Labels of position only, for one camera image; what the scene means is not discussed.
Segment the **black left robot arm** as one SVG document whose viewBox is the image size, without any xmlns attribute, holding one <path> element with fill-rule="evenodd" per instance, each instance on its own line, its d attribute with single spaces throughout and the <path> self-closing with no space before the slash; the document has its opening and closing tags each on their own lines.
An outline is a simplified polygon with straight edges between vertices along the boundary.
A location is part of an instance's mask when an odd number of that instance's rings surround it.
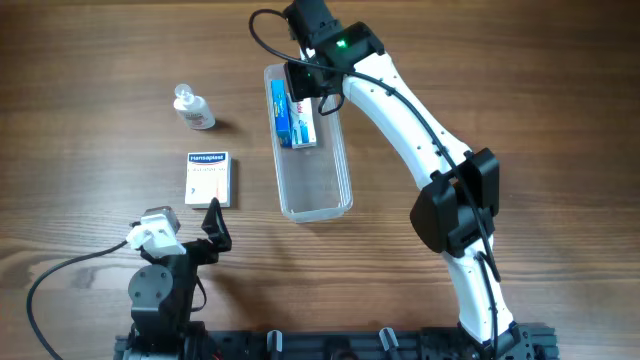
<svg viewBox="0 0 640 360">
<path fill-rule="evenodd" d="M 204 287 L 197 274 L 203 265 L 219 261 L 232 248 L 218 199 L 211 200 L 201 229 L 206 236 L 182 243 L 180 223 L 172 208 L 145 211 L 126 237 L 149 264 L 130 280 L 133 324 L 115 349 L 116 359 L 209 359 L 212 341 L 201 321 L 191 314 L 194 292 Z"/>
</svg>

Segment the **white blue medicine box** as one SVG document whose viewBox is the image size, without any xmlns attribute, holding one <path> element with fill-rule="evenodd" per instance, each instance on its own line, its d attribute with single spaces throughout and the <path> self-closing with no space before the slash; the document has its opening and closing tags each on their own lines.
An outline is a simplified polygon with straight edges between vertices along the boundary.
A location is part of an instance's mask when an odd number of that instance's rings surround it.
<svg viewBox="0 0 640 360">
<path fill-rule="evenodd" d="M 291 119 L 291 146 L 293 149 L 314 147 L 317 136 L 314 126 L 313 109 L 310 99 L 294 102 L 289 98 Z"/>
</svg>

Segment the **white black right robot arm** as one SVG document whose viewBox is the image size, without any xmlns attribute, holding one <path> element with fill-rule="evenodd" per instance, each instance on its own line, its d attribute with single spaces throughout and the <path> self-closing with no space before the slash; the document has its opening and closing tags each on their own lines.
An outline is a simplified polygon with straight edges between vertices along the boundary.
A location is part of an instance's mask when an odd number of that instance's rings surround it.
<svg viewBox="0 0 640 360">
<path fill-rule="evenodd" d="M 322 1 L 295 1 L 283 12 L 302 57 L 285 68 L 296 100 L 337 94 L 365 113 L 405 162 L 420 190 L 410 220 L 448 264 L 459 324 L 498 358 L 514 318 L 502 298 L 493 256 L 499 163 L 472 151 L 412 93 L 382 42 L 364 23 L 343 27 Z"/>
</svg>

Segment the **blue Vicks lozenge box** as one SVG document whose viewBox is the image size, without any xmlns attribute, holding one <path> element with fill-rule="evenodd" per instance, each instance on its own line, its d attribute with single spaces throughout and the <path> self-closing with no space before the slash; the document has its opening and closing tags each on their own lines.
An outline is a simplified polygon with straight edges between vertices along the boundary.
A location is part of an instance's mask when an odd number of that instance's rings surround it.
<svg viewBox="0 0 640 360">
<path fill-rule="evenodd" d="M 271 91 L 275 132 L 280 145 L 290 148 L 292 146 L 291 119 L 285 82 L 272 80 Z"/>
</svg>

